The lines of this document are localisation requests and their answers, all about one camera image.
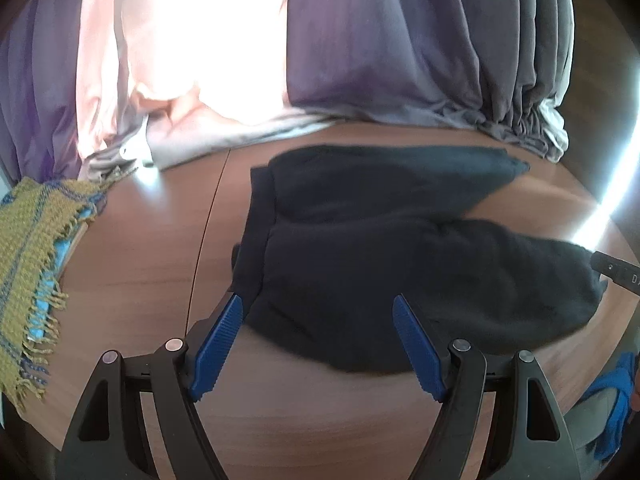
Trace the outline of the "wooden wardrobe panel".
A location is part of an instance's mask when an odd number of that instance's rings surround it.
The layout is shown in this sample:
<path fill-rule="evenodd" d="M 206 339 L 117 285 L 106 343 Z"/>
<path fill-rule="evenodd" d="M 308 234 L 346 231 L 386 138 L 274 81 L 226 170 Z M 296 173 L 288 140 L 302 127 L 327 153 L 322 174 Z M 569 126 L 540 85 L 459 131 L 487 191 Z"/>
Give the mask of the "wooden wardrobe panel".
<path fill-rule="evenodd" d="M 605 0 L 573 0 L 575 45 L 561 106 L 570 147 L 563 165 L 602 198 L 634 132 L 639 55 Z"/>

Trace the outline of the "yellow blue woven scarf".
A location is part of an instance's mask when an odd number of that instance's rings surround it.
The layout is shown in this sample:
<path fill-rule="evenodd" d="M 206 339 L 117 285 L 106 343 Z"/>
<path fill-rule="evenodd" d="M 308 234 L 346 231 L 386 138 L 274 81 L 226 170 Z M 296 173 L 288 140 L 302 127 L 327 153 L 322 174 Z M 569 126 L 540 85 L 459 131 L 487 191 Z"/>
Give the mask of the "yellow blue woven scarf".
<path fill-rule="evenodd" d="M 21 414 L 47 390 L 48 356 L 66 308 L 60 276 L 84 226 L 104 207 L 108 185 L 18 182 L 1 201 L 1 392 Z"/>

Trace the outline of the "purple grey curtain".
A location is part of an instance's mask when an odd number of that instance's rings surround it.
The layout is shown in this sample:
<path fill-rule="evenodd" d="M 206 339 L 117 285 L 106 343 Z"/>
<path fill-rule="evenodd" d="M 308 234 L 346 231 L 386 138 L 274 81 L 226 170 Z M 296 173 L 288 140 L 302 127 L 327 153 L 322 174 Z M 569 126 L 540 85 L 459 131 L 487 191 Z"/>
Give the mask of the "purple grey curtain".
<path fill-rule="evenodd" d="M 572 0 L 288 0 L 286 86 L 303 110 L 476 129 L 557 162 Z"/>

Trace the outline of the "dark navy pants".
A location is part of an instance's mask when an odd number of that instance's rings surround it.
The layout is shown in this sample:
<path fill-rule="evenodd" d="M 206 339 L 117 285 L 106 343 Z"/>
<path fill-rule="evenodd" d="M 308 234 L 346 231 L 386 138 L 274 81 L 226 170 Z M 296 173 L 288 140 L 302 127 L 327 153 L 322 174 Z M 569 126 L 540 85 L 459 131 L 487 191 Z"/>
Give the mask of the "dark navy pants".
<path fill-rule="evenodd" d="M 527 170 L 498 148 L 345 145 L 254 168 L 232 278 L 247 324 L 289 352 L 367 373 L 410 367 L 397 296 L 487 353 L 574 333 L 606 289 L 588 250 L 468 218 Z"/>

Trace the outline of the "white sheer curtain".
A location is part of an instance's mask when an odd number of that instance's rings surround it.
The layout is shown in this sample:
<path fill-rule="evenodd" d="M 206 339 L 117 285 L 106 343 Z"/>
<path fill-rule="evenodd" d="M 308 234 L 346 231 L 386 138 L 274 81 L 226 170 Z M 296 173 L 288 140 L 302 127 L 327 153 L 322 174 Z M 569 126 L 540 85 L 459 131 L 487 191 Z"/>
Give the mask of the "white sheer curtain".
<path fill-rule="evenodd" d="M 82 0 L 80 175 L 166 169 L 332 125 L 286 86 L 288 0 Z"/>

